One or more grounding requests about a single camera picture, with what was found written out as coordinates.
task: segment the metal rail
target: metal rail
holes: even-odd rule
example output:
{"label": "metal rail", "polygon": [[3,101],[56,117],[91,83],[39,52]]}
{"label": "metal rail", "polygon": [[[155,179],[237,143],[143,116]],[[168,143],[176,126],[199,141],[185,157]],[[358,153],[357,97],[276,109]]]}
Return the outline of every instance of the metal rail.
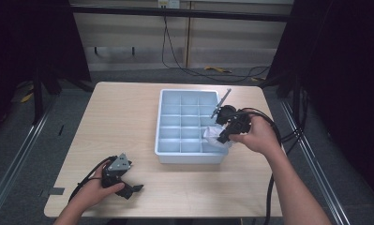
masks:
{"label": "metal rail", "polygon": [[98,5],[69,4],[66,5],[42,5],[42,4],[19,4],[18,8],[24,10],[49,10],[74,13],[96,13],[96,14],[118,14],[118,15],[140,15],[140,16],[166,16],[187,17],[206,19],[226,19],[263,22],[290,22],[299,23],[312,22],[315,18],[301,18],[282,14],[245,13],[228,11],[210,11],[196,9],[176,9],[158,7],[110,7]]}
{"label": "metal rail", "polygon": [[[297,125],[294,122],[294,119],[292,116],[292,108],[290,107],[289,103],[282,101],[282,107],[286,113],[286,116],[287,116],[287,119],[289,120],[290,125],[292,126],[292,129],[296,130]],[[319,188],[322,191],[324,199],[327,201],[327,205],[329,206],[333,214],[333,217],[336,220],[336,223],[340,225],[344,225],[344,224],[349,225],[350,222],[348,221],[347,215],[345,214],[344,209],[341,203],[339,202],[337,195],[335,194],[332,187],[330,186],[329,181],[324,175],[322,167],[319,164],[319,161],[316,159],[316,156],[313,153],[312,148],[309,145],[309,142],[303,132],[301,133],[301,138],[300,138],[299,143],[300,143],[301,148],[303,149],[303,153],[307,159],[308,165],[311,171],[313,172],[316,178],[316,181],[318,182]]]}
{"label": "metal rail", "polygon": [[50,110],[52,109],[55,101],[56,101],[56,98],[54,97],[50,101],[47,110],[41,116],[40,120],[38,120],[38,122],[31,127],[17,155],[15,156],[15,158],[9,165],[5,175],[2,177],[2,180],[0,181],[0,208],[5,202],[7,195],[11,191],[11,188],[18,174],[20,173],[22,169],[22,165],[24,164],[29,153],[31,152],[32,147],[34,146],[35,141],[37,140],[37,137],[40,134],[40,131],[43,129],[44,124],[46,123],[48,114]]}

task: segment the human arm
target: human arm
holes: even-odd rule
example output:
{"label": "human arm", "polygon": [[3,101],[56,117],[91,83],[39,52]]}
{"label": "human arm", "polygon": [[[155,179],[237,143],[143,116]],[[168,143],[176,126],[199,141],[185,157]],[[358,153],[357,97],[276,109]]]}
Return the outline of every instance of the human arm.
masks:
{"label": "human arm", "polygon": [[67,204],[60,216],[54,222],[54,225],[77,224],[86,209],[98,204],[107,196],[125,187],[125,184],[123,183],[107,188],[102,187],[101,174],[104,165],[105,163],[98,167],[92,178],[90,178],[90,181],[87,182]]}
{"label": "human arm", "polygon": [[274,131],[263,118],[252,115],[249,133],[230,135],[230,139],[243,143],[267,159],[277,185],[285,224],[331,224],[279,146]]}

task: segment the black cable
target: black cable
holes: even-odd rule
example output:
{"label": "black cable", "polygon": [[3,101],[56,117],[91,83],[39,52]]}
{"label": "black cable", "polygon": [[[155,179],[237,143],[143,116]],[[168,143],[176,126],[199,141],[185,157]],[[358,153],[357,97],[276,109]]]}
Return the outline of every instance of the black cable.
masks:
{"label": "black cable", "polygon": [[308,104],[309,104],[309,97],[307,95],[307,92],[305,90],[301,90],[303,93],[303,98],[301,99],[302,105],[303,105],[303,119],[301,120],[301,129],[304,130],[306,126],[306,120],[307,120],[307,112],[308,112]]}
{"label": "black cable", "polygon": [[[165,29],[164,29],[164,34],[163,34],[163,44],[162,44],[162,55],[161,55],[161,58],[162,58],[162,63],[163,65],[166,67],[166,68],[179,68],[181,69],[183,72],[185,72],[186,74],[188,75],[191,75],[191,76],[194,76],[194,77],[205,77],[207,79],[211,79],[213,81],[216,81],[216,82],[225,82],[225,83],[238,83],[238,82],[242,82],[244,81],[245,79],[247,78],[251,78],[251,77],[256,77],[256,76],[259,76],[261,74],[263,74],[267,69],[269,69],[269,67],[253,67],[250,69],[250,71],[248,72],[247,75],[235,75],[235,74],[201,74],[197,71],[194,71],[194,70],[191,70],[189,68],[183,68],[180,66],[180,64],[178,63],[178,60],[177,58],[175,57],[175,53],[174,53],[174,48],[172,47],[172,39],[170,38],[170,34],[169,34],[169,29],[168,29],[168,26],[167,26],[167,18],[164,17],[164,23],[165,23]],[[170,47],[172,49],[172,57],[174,58],[174,61],[175,61],[175,64],[177,65],[177,67],[169,67],[165,62],[164,62],[164,48],[165,48],[165,43],[166,43],[166,36],[169,40],[169,43],[170,43]],[[264,68],[264,70],[262,70],[261,72],[257,73],[257,74],[254,74],[254,75],[250,75],[250,73],[252,72],[253,69],[255,68]],[[216,78],[213,78],[213,77],[236,77],[236,78],[241,78],[239,80],[234,80],[234,81],[224,81],[224,80],[220,80],[220,79],[216,79]]]}
{"label": "black cable", "polygon": [[[277,142],[281,146],[282,140],[280,138],[279,129],[277,128],[277,125],[275,124],[275,122],[268,115],[266,115],[264,112],[260,110],[257,110],[254,108],[244,108],[242,110],[247,110],[247,109],[252,110],[252,111],[235,112],[235,113],[223,116],[222,118],[231,118],[231,117],[235,117],[235,116],[243,115],[243,114],[258,115],[262,117],[266,122],[268,122],[269,125],[272,127],[273,131],[275,132],[275,135],[277,136]],[[271,179],[269,180],[269,185],[268,185],[268,189],[266,193],[266,213],[265,213],[265,221],[263,223],[265,225],[267,225],[269,223],[269,220],[271,219],[271,199],[272,199],[272,190],[274,188],[274,183],[275,183],[274,176],[271,175]]]}
{"label": "black cable", "polygon": [[[289,148],[289,150],[286,152],[286,156],[289,155],[289,153],[292,151],[294,146],[298,143],[300,140],[300,136],[295,140],[295,142],[292,144],[292,146]],[[269,180],[268,190],[266,193],[266,215],[265,215],[265,221],[263,222],[264,225],[269,224],[269,220],[271,218],[271,199],[272,199],[272,189],[274,188],[274,175],[271,175],[271,179]]]}
{"label": "black cable", "polygon": [[282,142],[283,143],[286,143],[287,141],[289,141],[291,138],[294,138],[295,135],[298,135],[299,131],[301,129],[298,127],[296,128],[295,130],[293,130],[291,133],[285,135],[282,137]]}
{"label": "black cable", "polygon": [[101,162],[99,162],[98,165],[90,173],[88,173],[86,177],[84,177],[84,179],[80,183],[78,183],[78,185],[76,186],[76,188],[73,190],[72,194],[70,195],[68,202],[70,202],[73,199],[73,197],[75,197],[75,195],[79,192],[79,190],[90,180],[91,174],[93,174],[98,169],[98,167],[102,165],[102,163],[108,160],[115,160],[115,159],[116,157],[107,157]]}

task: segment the right hand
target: right hand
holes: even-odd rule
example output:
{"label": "right hand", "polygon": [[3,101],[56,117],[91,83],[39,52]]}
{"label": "right hand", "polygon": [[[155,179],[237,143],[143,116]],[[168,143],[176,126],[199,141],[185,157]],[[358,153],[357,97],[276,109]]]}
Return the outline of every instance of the right hand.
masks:
{"label": "right hand", "polygon": [[268,122],[258,115],[250,115],[251,127],[248,134],[232,134],[230,139],[234,142],[243,143],[254,152],[263,155],[279,149],[277,136]]}

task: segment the small white object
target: small white object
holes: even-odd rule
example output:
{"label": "small white object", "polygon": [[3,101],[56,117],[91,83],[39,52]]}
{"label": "small white object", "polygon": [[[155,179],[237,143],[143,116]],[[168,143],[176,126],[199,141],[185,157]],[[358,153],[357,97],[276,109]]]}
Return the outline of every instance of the small white object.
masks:
{"label": "small white object", "polygon": [[217,140],[222,130],[224,130],[223,127],[207,127],[206,131],[203,134],[203,137],[215,147],[230,148],[232,146],[232,142],[222,143]]}
{"label": "small white object", "polygon": [[169,0],[169,8],[180,8],[180,0]]}
{"label": "small white object", "polygon": [[168,8],[169,0],[157,0],[157,4],[159,8]]}

